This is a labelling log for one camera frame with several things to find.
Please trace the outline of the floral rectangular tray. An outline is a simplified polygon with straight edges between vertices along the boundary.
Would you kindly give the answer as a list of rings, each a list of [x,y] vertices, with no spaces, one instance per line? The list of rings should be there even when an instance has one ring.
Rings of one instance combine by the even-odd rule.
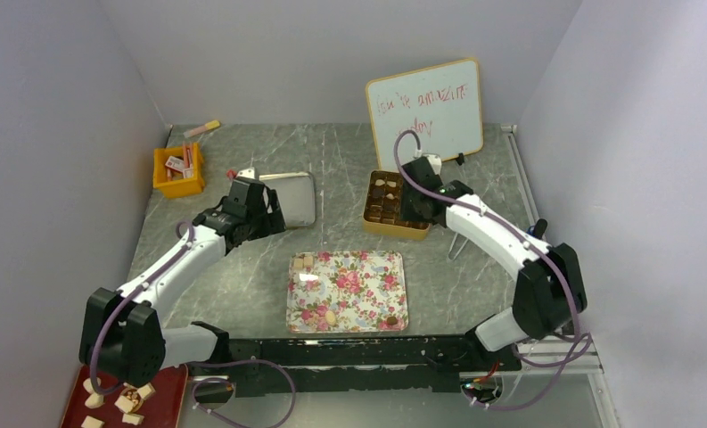
[[[295,259],[314,257],[314,266],[296,271]],[[332,311],[336,325],[325,321]],[[399,323],[388,326],[387,317]],[[402,255],[396,251],[318,251],[292,256],[286,325],[301,334],[403,331],[409,324]]]

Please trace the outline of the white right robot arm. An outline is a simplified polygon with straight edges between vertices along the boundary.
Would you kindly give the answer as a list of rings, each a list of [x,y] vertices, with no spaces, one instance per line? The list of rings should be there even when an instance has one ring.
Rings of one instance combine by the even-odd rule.
[[[485,251],[515,281],[511,306],[481,321],[466,343],[466,361],[489,368],[499,350],[526,339],[543,339],[588,306],[576,251],[522,231],[491,209],[464,183],[443,183],[425,156],[399,167],[407,213],[463,236]]]

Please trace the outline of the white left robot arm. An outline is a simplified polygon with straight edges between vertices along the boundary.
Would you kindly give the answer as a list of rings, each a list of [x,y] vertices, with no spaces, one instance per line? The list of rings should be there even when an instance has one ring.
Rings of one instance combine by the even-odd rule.
[[[199,321],[165,329],[161,320],[204,270],[241,244],[285,229],[277,191],[237,177],[216,206],[177,224],[177,243],[142,274],[93,292],[79,348],[93,390],[108,395],[123,384],[142,387],[160,370],[185,364],[223,372],[232,358],[228,332]]]

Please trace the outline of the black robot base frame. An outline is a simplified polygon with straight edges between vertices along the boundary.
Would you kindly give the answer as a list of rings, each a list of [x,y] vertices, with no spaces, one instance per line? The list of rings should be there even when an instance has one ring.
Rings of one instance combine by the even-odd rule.
[[[193,375],[225,375],[237,395],[279,392],[456,392],[484,375],[518,372],[510,347],[482,348],[469,333],[317,338],[218,335],[214,357],[190,364]]]

